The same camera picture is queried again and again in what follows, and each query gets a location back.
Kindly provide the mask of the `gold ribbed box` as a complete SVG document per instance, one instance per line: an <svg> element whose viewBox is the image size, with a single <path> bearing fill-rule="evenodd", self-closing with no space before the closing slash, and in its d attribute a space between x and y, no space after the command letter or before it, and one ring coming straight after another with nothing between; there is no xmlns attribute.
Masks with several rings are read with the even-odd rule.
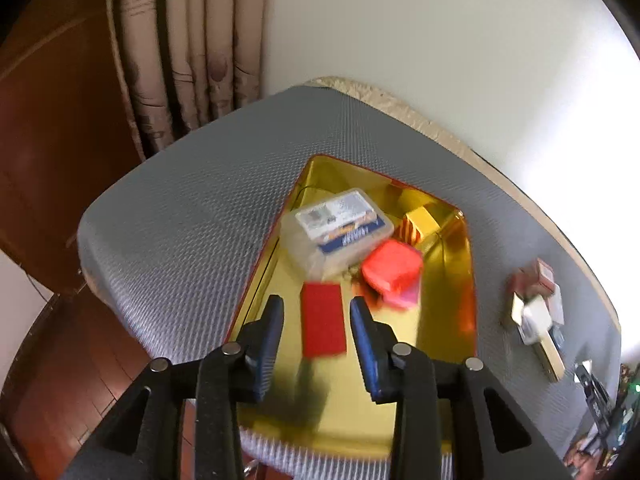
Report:
<svg viewBox="0 0 640 480"><path fill-rule="evenodd" d="M544 332L533 349L550 382L559 382L564 377L565 365L550 333Z"/></svg>

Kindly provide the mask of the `red rectangular box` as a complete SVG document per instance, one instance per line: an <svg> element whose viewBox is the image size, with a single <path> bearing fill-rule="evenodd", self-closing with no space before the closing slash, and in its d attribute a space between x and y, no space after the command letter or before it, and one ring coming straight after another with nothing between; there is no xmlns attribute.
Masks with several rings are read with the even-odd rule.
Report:
<svg viewBox="0 0 640 480"><path fill-rule="evenodd" d="M346 352L342 291L339 284L306 282L300 291L303 357L341 356Z"/></svg>

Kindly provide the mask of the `white square box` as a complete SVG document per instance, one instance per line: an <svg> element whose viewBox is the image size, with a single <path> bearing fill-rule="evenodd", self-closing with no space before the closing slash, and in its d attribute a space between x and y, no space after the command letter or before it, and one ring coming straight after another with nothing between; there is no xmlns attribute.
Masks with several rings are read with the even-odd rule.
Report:
<svg viewBox="0 0 640 480"><path fill-rule="evenodd" d="M542 337L549 333L552 324L552 317L543 296L536 296L523 304L516 321L522 343L526 346L541 341Z"/></svg>

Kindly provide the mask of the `tan small box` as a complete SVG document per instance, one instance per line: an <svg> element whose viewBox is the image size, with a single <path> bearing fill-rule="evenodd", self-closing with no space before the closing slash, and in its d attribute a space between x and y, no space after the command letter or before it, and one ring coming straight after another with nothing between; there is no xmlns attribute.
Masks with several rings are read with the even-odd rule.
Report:
<svg viewBox="0 0 640 480"><path fill-rule="evenodd" d="M509 302L508 321L513 323L515 326L521 326L523 323L524 307L524 300L518 296L517 292L514 292Z"/></svg>

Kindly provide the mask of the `pink clear case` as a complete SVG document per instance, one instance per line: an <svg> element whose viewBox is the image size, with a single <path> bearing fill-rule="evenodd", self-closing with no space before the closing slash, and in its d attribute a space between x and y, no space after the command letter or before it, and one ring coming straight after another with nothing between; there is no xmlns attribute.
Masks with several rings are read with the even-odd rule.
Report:
<svg viewBox="0 0 640 480"><path fill-rule="evenodd" d="M559 284L554 285L554 291L544 301L546 302L552 324L554 326L563 326L565 324L564 309Z"/></svg>

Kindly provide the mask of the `pink flat box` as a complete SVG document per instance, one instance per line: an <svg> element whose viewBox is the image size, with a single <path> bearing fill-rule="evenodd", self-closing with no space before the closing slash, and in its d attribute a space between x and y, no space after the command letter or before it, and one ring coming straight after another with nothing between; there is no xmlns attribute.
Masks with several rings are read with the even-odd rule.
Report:
<svg viewBox="0 0 640 480"><path fill-rule="evenodd" d="M419 280L401 292L388 292L382 296L384 304L396 309L412 309L420 304L421 284Z"/></svg>

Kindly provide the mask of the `red white cigarette box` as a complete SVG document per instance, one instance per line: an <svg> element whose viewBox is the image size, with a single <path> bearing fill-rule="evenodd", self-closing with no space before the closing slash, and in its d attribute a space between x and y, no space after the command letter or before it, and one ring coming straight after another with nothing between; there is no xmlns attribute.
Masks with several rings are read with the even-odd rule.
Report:
<svg viewBox="0 0 640 480"><path fill-rule="evenodd" d="M514 292L522 299L552 296L555 292L552 267L544 260L536 258L510 275L508 291Z"/></svg>

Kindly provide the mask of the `grey textured table mat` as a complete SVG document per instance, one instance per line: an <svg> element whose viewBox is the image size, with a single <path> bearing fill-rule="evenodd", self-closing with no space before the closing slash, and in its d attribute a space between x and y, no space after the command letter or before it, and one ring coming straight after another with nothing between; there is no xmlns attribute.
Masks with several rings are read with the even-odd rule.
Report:
<svg viewBox="0 0 640 480"><path fill-rule="evenodd" d="M470 358L488 366L562 460L585 411L570 363L592 356L608 384L617 382L620 323L611 301L567 238L504 174L378 89L321 78L236 110L148 159L82 216L78 249L89 286L152 360L205 358L236 338L230 326L257 259L314 155L384 174L463 212L476 299ZM561 287L565 324L549 330L565 365L559 382L550 382L508 321L510 275L536 258ZM440 478L454 478L448 401L439 415ZM238 425L242 458L296 479L393 479L390 454L366 460L287 448L244 438Z"/></svg>

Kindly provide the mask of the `red rounded box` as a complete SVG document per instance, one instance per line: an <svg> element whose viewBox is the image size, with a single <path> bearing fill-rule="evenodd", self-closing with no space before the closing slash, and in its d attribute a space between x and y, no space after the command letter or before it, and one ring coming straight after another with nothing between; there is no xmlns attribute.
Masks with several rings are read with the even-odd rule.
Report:
<svg viewBox="0 0 640 480"><path fill-rule="evenodd" d="M421 274L423 257L413 247L384 240L363 260L363 279L379 294L396 294L409 287Z"/></svg>

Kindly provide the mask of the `yellow striped small box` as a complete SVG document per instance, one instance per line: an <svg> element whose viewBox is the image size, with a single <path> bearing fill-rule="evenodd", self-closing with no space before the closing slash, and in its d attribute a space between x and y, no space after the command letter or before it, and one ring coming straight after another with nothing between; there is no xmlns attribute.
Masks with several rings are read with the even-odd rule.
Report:
<svg viewBox="0 0 640 480"><path fill-rule="evenodd" d="M440 225L425 206L420 206L404 214L395 230L395 237L412 247L418 247L432 235L437 234Z"/></svg>

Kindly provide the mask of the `clear plastic card box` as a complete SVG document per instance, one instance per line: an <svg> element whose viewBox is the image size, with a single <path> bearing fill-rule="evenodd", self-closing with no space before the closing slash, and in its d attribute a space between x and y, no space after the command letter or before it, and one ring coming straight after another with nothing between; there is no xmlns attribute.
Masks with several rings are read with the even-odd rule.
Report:
<svg viewBox="0 0 640 480"><path fill-rule="evenodd" d="M280 243L307 281L324 281L360 263L394 232L393 222L360 188L284 214Z"/></svg>

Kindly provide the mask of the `brown wooden door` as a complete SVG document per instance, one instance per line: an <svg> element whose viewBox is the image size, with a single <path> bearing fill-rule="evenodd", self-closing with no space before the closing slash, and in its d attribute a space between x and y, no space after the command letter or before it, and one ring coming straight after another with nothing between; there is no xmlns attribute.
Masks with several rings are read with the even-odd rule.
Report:
<svg viewBox="0 0 640 480"><path fill-rule="evenodd" d="M2 252L78 289L80 218L139 162L105 0L1 0Z"/></svg>

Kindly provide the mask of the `beige patterned curtain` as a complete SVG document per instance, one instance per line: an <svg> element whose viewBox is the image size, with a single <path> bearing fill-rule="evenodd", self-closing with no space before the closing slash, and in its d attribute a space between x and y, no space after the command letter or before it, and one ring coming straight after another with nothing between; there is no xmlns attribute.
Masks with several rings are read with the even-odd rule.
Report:
<svg viewBox="0 0 640 480"><path fill-rule="evenodd" d="M140 158L258 100L266 0L105 3Z"/></svg>

